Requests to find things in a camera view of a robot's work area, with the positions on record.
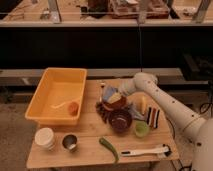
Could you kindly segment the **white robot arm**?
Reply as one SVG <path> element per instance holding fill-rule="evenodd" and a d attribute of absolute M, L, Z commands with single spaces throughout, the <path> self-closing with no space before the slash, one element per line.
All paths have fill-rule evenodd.
<path fill-rule="evenodd" d="M 191 171 L 213 171 L 213 118 L 205 119 L 157 85 L 155 75 L 139 72 L 118 87 L 109 86 L 109 97 L 136 92 L 149 95 L 176 123 L 183 134 L 195 144 Z"/>

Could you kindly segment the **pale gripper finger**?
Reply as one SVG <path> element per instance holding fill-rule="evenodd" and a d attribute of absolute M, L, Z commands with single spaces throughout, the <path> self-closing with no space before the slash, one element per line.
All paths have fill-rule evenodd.
<path fill-rule="evenodd" d="M 121 99 L 121 94 L 118 92 L 115 92 L 112 96 L 109 97 L 109 99 L 107 100 L 107 102 L 109 104 L 115 103 L 117 101 L 119 101 Z"/>

